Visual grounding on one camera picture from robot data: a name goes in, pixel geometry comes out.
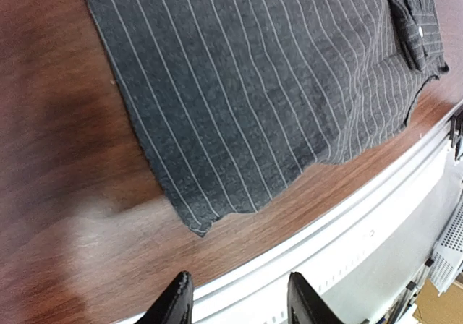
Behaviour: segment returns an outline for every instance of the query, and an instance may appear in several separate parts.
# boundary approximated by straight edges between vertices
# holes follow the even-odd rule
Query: gray striped fabric
[[[407,125],[448,71],[434,0],[88,0],[140,144],[203,236]]]

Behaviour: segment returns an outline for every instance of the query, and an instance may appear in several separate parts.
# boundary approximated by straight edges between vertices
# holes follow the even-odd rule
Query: shirt sleeve
[[[447,72],[434,0],[389,0],[389,4],[410,69],[422,72],[437,59],[442,73]]]

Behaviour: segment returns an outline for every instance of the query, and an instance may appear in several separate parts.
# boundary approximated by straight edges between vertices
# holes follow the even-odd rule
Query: gray floor
[[[346,324],[371,318],[397,296],[450,218],[462,190],[463,165],[449,154],[440,181],[412,215],[361,265],[322,297]]]

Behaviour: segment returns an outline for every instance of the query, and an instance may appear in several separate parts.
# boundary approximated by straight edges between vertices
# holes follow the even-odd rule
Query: wooden table
[[[343,166],[311,166],[265,210],[200,239],[148,168],[84,0],[0,0],[0,321],[134,315],[180,270],[204,284],[353,193],[463,98],[463,0],[436,3],[451,73],[407,130]]]

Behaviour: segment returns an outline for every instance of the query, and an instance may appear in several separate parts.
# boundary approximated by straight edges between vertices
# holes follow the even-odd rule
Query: striped shirt
[[[434,0],[87,0],[146,158],[203,236],[406,127]]]

